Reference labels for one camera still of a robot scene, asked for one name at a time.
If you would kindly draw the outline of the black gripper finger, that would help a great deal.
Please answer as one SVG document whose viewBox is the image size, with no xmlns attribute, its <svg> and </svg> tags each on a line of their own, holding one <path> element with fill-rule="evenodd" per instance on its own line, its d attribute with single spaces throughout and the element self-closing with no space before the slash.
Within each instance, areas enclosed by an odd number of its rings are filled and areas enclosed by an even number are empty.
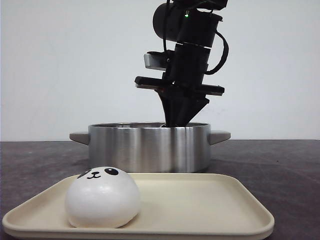
<svg viewBox="0 0 320 240">
<path fill-rule="evenodd" d="M 186 126 L 208 103 L 205 95 L 177 97 L 174 125 Z"/>
<path fill-rule="evenodd" d="M 156 91 L 162 102 L 165 123 L 167 127 L 182 127 L 184 121 L 182 119 L 181 110 L 183 106 L 183 96 L 176 88 L 161 88 Z"/>
</svg>

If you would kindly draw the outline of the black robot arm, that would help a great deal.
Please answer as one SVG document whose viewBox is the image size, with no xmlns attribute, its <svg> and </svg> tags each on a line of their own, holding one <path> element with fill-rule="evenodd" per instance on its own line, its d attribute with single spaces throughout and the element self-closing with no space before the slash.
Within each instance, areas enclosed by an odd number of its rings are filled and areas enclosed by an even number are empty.
<svg viewBox="0 0 320 240">
<path fill-rule="evenodd" d="M 210 102 L 207 95 L 225 92 L 222 86 L 203 84 L 203 78 L 218 72 L 229 54 L 229 45 L 217 30 L 223 18 L 213 12 L 226 6 L 225 0 L 168 0 L 153 14 L 163 51 L 147 52 L 144 65 L 163 74 L 138 76 L 135 84 L 157 92 L 167 128 L 185 127 Z"/>
</svg>

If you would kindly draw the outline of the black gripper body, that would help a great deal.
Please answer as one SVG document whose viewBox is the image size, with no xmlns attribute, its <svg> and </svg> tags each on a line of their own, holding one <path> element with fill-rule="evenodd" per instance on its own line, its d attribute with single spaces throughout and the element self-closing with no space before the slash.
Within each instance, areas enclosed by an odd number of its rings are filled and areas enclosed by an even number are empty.
<svg viewBox="0 0 320 240">
<path fill-rule="evenodd" d="M 202 84 L 208 68 L 209 55 L 209 48 L 177 43 L 174 56 L 170 59 L 162 78 L 137 76 L 136 87 L 154 90 L 175 88 L 192 94 L 221 96 L 224 93 L 223 87 Z"/>
</svg>

